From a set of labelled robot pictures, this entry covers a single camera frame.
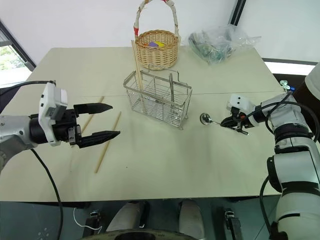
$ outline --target gray floor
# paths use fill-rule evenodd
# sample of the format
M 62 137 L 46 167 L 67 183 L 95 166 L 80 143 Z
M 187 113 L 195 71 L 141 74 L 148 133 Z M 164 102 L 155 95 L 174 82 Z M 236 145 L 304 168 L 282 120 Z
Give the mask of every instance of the gray floor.
M 265 208 L 270 221 L 275 217 L 279 196 L 266 196 Z M 267 240 L 258 198 L 234 202 L 229 198 L 195 198 L 201 208 L 207 240 L 232 240 L 229 231 L 224 231 L 223 209 L 231 208 L 240 219 L 243 239 Z M 147 228 L 177 231 L 178 204 L 181 199 L 149 200 L 150 214 Z M 112 220 L 126 201 L 93 202 L 87 209 L 77 209 L 76 219 L 84 224 L 88 213 L 100 210 L 103 229 Z M 83 228 L 75 224 L 73 208 L 64 207 L 64 224 L 61 240 L 80 239 Z M 54 240 L 59 226 L 59 209 L 55 206 L 21 202 L 0 203 L 0 239 L 2 240 Z

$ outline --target white table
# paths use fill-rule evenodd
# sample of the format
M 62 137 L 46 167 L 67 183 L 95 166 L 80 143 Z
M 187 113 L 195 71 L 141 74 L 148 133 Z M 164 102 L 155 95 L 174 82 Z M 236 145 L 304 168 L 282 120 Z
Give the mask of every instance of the white table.
M 274 154 L 274 138 L 264 125 L 249 136 L 218 125 L 202 125 L 209 113 L 216 121 L 229 116 L 231 93 L 241 93 L 259 104 L 283 93 L 253 49 L 228 61 L 208 66 L 181 48 L 173 67 L 192 86 L 189 119 L 184 130 L 131 110 L 123 80 L 134 70 L 132 50 L 115 48 L 54 48 L 28 80 L 56 80 L 73 104 L 104 103 L 112 110 L 96 114 L 84 135 L 111 130 L 122 111 L 114 138 L 97 174 L 103 144 L 82 148 L 68 143 L 39 145 L 58 186 L 62 201 L 102 201 L 195 197 L 256 196 L 267 176 L 267 158 Z M 38 112 L 43 85 L 21 88 L 2 114 Z M 88 115 L 78 122 L 83 125 Z M 267 186 L 265 194 L 276 194 Z M 0 175 L 0 201 L 54 202 L 51 183 L 31 151 L 13 157 Z

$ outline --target woven basket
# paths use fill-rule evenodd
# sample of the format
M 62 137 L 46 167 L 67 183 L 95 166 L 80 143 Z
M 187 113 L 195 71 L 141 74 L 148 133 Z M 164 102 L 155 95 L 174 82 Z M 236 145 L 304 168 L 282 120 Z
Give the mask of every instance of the woven basket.
M 139 31 L 139 18 L 140 13 L 147 3 L 152 0 L 144 0 L 136 13 L 136 19 L 133 26 L 135 45 L 138 60 L 140 65 L 145 68 L 150 68 L 152 70 L 161 70 L 162 68 L 155 67 L 161 66 L 163 68 L 169 68 L 173 66 L 177 61 L 178 55 L 178 45 L 180 41 L 179 30 L 178 30 L 178 20 L 176 14 L 176 8 L 172 0 L 163 0 L 167 4 L 173 13 L 174 20 L 174 34 L 170 31 L 165 30 L 151 30 L 146 31 L 140 36 L 138 36 Z M 149 44 L 150 42 L 159 41 L 164 44 L 164 46 L 146 46 L 144 44 Z

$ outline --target metal utensil holder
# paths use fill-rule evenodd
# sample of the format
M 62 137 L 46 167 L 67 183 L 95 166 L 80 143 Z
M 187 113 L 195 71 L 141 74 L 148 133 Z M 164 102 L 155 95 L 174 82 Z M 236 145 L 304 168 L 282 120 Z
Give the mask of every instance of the metal utensil holder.
M 172 73 L 169 74 L 169 79 L 166 79 L 151 74 L 149 69 L 140 71 L 141 90 L 136 71 L 124 80 L 123 86 L 126 88 L 133 111 L 152 116 L 183 130 L 183 121 L 188 118 L 192 88 L 179 80 L 178 71 L 163 69 L 175 72 L 177 81 L 173 81 Z

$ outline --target plastic bag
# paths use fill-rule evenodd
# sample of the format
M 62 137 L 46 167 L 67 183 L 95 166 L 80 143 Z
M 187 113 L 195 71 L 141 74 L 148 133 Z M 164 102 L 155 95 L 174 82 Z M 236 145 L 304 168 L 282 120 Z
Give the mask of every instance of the plastic bag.
M 227 26 L 192 33 L 188 42 L 193 51 L 208 64 L 220 63 L 235 52 L 251 49 L 261 36 L 248 37 L 239 27 Z

